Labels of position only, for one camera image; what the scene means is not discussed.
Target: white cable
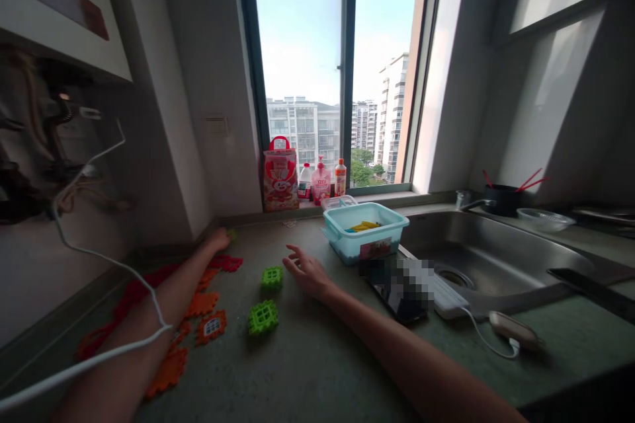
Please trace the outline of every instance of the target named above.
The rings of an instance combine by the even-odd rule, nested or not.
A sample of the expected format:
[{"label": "white cable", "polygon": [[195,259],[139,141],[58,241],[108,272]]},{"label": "white cable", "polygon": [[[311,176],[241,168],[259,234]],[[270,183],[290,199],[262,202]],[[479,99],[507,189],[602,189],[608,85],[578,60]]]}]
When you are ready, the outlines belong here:
[{"label": "white cable", "polygon": [[516,357],[518,357],[518,354],[519,354],[520,349],[521,349],[521,345],[520,345],[520,343],[518,342],[518,340],[516,340],[516,339],[512,339],[512,338],[511,338],[511,339],[509,339],[509,345],[511,345],[511,348],[513,349],[513,354],[511,354],[511,355],[502,354],[501,352],[499,352],[498,350],[496,350],[494,347],[492,347],[491,345],[489,345],[489,342],[488,342],[487,340],[485,340],[485,338],[483,337],[483,334],[481,334],[481,331],[480,331],[480,330],[478,330],[478,325],[476,324],[476,319],[474,318],[474,316],[472,315],[472,313],[471,313],[471,312],[469,312],[469,310],[467,310],[465,307],[461,307],[461,309],[462,309],[463,311],[465,311],[465,312],[468,314],[468,316],[470,316],[470,319],[471,319],[471,320],[472,320],[472,322],[474,323],[474,328],[476,329],[476,332],[478,332],[478,336],[481,338],[481,340],[482,340],[483,342],[485,342],[485,345],[486,345],[487,347],[489,347],[489,349],[490,349],[492,352],[494,352],[494,354],[497,354],[499,357],[506,358],[506,359],[508,359],[508,360],[513,360],[513,359],[515,359]]},{"label": "white cable", "polygon": [[[95,155],[94,157],[92,157],[90,160],[88,160],[86,162],[86,165],[92,163],[94,160],[98,159],[99,157],[102,157],[104,155],[106,155],[108,152],[111,152],[112,150],[115,150],[117,147],[119,147],[120,145],[123,145],[124,143],[126,143],[126,137],[124,135],[124,132],[121,129],[121,124],[119,123],[119,120],[117,120],[117,126],[119,127],[119,133],[121,134],[121,141],[119,141],[118,143],[116,143],[115,145],[113,145],[112,147],[109,147],[108,149],[104,150],[103,152],[98,153],[97,155]],[[19,391],[18,393],[11,395],[10,397],[7,397],[5,399],[0,400],[0,413],[9,410],[10,408],[13,408],[14,406],[18,406],[28,400],[30,400],[31,398],[34,398],[36,396],[38,396],[40,393],[43,393],[47,390],[50,390],[51,388],[55,387],[56,385],[59,385],[60,383],[75,377],[76,375],[79,375],[82,372],[85,372],[93,367],[95,367],[96,365],[101,364],[102,362],[105,362],[113,357],[117,357],[120,356],[122,354],[125,354],[126,352],[129,352],[130,350],[134,350],[136,348],[139,347],[143,347],[146,346],[152,342],[154,342],[155,340],[157,340],[157,338],[163,334],[166,330],[170,330],[172,329],[171,325],[168,325],[165,323],[165,321],[163,320],[163,314],[161,313],[161,308],[159,307],[159,302],[157,301],[157,295],[154,292],[154,289],[152,288],[152,286],[150,286],[142,277],[139,273],[137,273],[134,269],[132,269],[131,267],[120,263],[119,261],[115,261],[114,259],[111,259],[107,256],[104,256],[101,253],[97,253],[95,251],[91,251],[88,249],[84,249],[84,248],[79,248],[77,246],[71,245],[68,240],[66,239],[66,236],[64,235],[64,229],[62,228],[62,223],[60,221],[60,215],[58,213],[58,200],[60,199],[60,197],[62,197],[67,190],[69,190],[78,180],[79,177],[81,176],[82,171],[80,171],[77,176],[75,176],[75,178],[66,186],[64,187],[64,189],[58,193],[58,195],[55,197],[53,204],[52,204],[52,212],[53,212],[53,216],[55,218],[55,223],[58,226],[58,231],[60,232],[60,238],[62,239],[62,243],[69,247],[70,249],[73,249],[75,251],[79,251],[79,252],[83,252],[86,254],[92,254],[93,256],[97,256],[99,258],[103,258],[106,261],[109,261],[129,272],[131,272],[133,275],[135,275],[135,277],[137,277],[137,279],[139,279],[139,281],[141,281],[143,283],[143,285],[145,287],[148,288],[148,290],[150,291],[150,295],[152,297],[152,301],[154,302],[154,307],[157,311],[157,316],[159,317],[159,323],[161,324],[161,328],[159,330],[157,330],[154,334],[152,334],[150,337],[143,339],[143,340],[138,340],[137,342],[131,342],[130,344],[126,344],[124,346],[121,347],[117,347],[114,348],[112,350],[109,350],[108,352],[104,352],[103,354],[99,354],[98,356],[92,357],[88,360],[85,360],[84,362],[81,362],[80,364],[77,365],[73,365],[72,367],[67,368],[66,370],[62,370],[59,373],[56,373],[55,375],[52,375],[40,382],[37,382],[34,385],[31,385],[30,387],[27,387],[26,389],[23,389],[22,391]]]}]

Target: apartment building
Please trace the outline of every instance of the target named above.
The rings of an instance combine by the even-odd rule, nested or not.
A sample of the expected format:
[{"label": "apartment building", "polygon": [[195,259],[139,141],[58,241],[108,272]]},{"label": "apartment building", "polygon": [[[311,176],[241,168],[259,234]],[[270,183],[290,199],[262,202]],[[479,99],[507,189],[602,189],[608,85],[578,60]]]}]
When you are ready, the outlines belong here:
[{"label": "apartment building", "polygon": [[339,158],[339,105],[308,101],[304,96],[267,98],[269,133],[283,135],[298,154],[298,164],[315,167],[320,155],[331,171]]},{"label": "apartment building", "polygon": [[354,102],[351,149],[365,149],[374,153],[376,127],[377,102],[374,100]]},{"label": "apartment building", "polygon": [[405,74],[408,69],[408,53],[390,60],[380,74],[381,94],[378,100],[376,125],[377,143],[375,163],[386,169],[386,182],[395,183],[397,152],[402,130]]}]

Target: sink drain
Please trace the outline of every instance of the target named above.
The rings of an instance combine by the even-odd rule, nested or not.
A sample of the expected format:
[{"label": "sink drain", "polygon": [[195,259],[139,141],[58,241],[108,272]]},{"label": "sink drain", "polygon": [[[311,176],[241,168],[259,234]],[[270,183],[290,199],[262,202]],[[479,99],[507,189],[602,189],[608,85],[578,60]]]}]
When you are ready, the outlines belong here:
[{"label": "sink drain", "polygon": [[440,277],[442,277],[446,281],[456,284],[457,286],[460,286],[462,288],[472,289],[472,290],[476,289],[472,280],[468,278],[465,274],[457,270],[450,269],[446,266],[436,266],[435,273],[437,273]]}]

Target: kitchen counter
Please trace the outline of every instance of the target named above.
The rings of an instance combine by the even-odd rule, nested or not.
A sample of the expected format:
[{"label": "kitchen counter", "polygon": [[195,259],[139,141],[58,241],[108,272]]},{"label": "kitchen counter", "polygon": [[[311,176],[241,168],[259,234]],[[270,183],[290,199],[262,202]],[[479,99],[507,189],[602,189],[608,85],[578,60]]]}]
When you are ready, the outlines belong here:
[{"label": "kitchen counter", "polygon": [[[404,215],[451,210],[448,205],[398,209]],[[515,219],[513,225],[519,225]],[[225,335],[194,347],[194,332],[181,344],[190,349],[179,384],[144,403],[135,421],[378,421],[417,419],[370,352],[337,317],[307,298],[287,272],[284,287],[273,295],[279,325],[270,335],[248,335],[249,309],[267,298],[261,294],[263,268],[280,264],[289,251],[285,243],[318,257],[339,286],[378,312],[383,303],[346,268],[322,235],[322,218],[298,221],[288,229],[267,223],[238,229],[228,250],[244,258],[235,273],[219,273],[209,290],[220,293],[217,309],[225,309]],[[635,242],[587,229],[569,228],[550,239],[635,266]],[[635,297],[635,281],[614,286]],[[68,366],[82,336],[104,325],[121,289],[55,343],[28,372],[2,393],[23,388],[38,378]],[[497,357],[478,338],[469,319],[446,322],[434,312],[410,329],[484,381],[519,408],[635,363],[635,327],[590,301],[573,296],[515,315],[546,342],[546,352],[521,352],[518,360]],[[489,324],[480,330],[501,351],[508,345],[495,337]],[[49,414],[64,388],[55,389],[10,414],[6,421],[39,420]]]}]

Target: plastic bottle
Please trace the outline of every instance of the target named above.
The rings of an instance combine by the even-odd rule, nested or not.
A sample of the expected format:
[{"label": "plastic bottle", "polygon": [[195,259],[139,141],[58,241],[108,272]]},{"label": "plastic bottle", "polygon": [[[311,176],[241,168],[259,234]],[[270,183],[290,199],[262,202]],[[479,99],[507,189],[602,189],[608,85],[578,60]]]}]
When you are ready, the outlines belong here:
[{"label": "plastic bottle", "polygon": [[346,166],[344,159],[339,160],[339,164],[335,166],[335,196],[346,194]]},{"label": "plastic bottle", "polygon": [[305,163],[298,179],[298,198],[301,202],[311,200],[311,165]]},{"label": "plastic bottle", "polygon": [[331,171],[324,167],[322,157],[323,155],[319,156],[318,168],[313,172],[313,179],[311,180],[313,201],[316,205],[321,203],[322,198],[329,198],[331,196]]}]

